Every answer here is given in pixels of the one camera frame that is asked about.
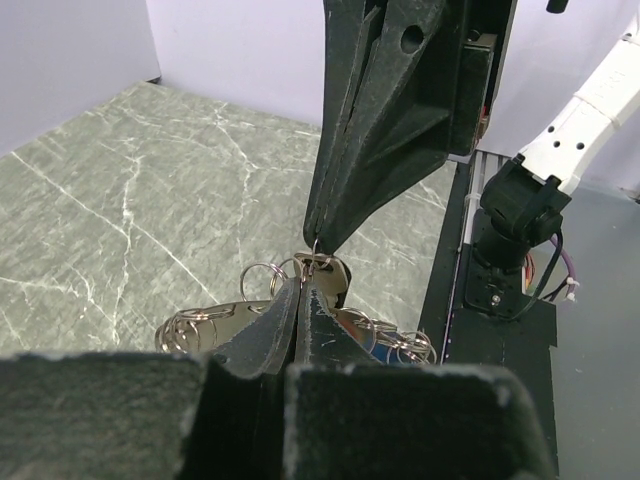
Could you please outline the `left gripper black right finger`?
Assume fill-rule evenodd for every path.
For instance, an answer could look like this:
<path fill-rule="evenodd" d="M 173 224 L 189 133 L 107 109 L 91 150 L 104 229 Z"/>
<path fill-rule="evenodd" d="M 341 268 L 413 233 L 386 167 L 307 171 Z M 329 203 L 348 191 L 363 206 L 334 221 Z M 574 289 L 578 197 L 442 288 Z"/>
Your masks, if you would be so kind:
<path fill-rule="evenodd" d="M 287 479 L 552 479 L 534 403 L 510 371 L 481 365 L 332 363 L 352 346 L 317 287 L 302 287 L 285 377 Z"/>

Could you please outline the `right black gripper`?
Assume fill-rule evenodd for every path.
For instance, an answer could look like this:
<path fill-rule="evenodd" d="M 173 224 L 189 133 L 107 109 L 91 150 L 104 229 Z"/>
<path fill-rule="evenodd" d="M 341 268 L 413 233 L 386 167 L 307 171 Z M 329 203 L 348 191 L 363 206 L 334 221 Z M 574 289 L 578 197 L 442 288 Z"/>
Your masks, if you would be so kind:
<path fill-rule="evenodd" d="M 475 150 L 488 128 L 516 3 L 323 5 L 323 120 L 303 238 L 334 253 L 372 213 L 443 165 L 458 80 L 459 153 Z"/>

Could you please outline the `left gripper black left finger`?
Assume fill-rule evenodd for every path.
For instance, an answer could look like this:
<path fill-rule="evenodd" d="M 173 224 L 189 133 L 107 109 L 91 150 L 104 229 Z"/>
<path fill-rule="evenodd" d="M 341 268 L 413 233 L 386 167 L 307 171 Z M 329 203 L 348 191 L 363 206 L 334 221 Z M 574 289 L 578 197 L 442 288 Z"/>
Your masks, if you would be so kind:
<path fill-rule="evenodd" d="M 300 285 L 209 354 L 1 362 L 5 479 L 278 479 Z"/>

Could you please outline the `blue tag key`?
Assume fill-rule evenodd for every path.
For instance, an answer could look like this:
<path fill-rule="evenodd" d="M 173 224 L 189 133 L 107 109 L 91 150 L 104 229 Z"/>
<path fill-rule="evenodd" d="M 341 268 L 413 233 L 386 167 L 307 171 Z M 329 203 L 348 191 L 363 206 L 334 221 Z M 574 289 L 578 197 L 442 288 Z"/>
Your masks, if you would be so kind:
<path fill-rule="evenodd" d="M 413 364 L 416 362 L 414 352 L 409 344 L 398 336 L 383 335 L 378 337 L 371 355 L 384 364 Z"/>

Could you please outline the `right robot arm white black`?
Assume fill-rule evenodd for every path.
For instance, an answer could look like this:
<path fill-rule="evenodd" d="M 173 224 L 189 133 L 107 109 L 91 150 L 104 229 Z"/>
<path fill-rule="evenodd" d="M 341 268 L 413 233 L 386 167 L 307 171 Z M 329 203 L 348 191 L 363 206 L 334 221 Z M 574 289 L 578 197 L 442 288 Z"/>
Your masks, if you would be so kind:
<path fill-rule="evenodd" d="M 328 1 L 323 123 L 303 237 L 330 255 L 376 210 L 477 144 L 492 72 L 463 70 L 477 24 L 507 1 Z M 481 197 L 505 239 L 545 242 L 602 147 L 639 107 L 639 20 Z"/>

